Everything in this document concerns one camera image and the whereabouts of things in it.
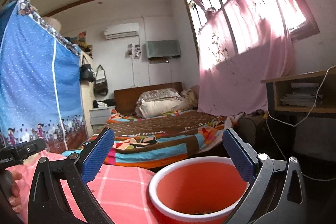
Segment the hanging grey shoulder bag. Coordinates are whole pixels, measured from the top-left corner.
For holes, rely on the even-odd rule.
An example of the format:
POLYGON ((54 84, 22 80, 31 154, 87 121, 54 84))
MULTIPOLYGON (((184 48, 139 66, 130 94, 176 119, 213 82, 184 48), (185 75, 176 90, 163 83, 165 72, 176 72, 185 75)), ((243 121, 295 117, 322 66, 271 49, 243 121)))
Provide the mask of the hanging grey shoulder bag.
POLYGON ((96 79, 93 85, 93 90, 98 96, 106 96, 108 94, 108 81, 102 65, 99 65, 96 69, 96 79))

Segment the left human hand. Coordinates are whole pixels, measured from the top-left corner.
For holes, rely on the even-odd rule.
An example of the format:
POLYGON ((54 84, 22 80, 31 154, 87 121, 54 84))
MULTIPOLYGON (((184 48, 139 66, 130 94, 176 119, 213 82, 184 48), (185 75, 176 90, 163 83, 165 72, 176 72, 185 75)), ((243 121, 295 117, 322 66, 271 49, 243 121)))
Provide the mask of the left human hand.
POLYGON ((13 209, 13 211, 17 214, 21 213, 23 210, 21 196, 20 196, 20 189, 17 184, 17 181, 22 179, 22 174, 16 171, 11 171, 12 175, 12 184, 11 184, 11 196, 9 197, 8 201, 13 209))

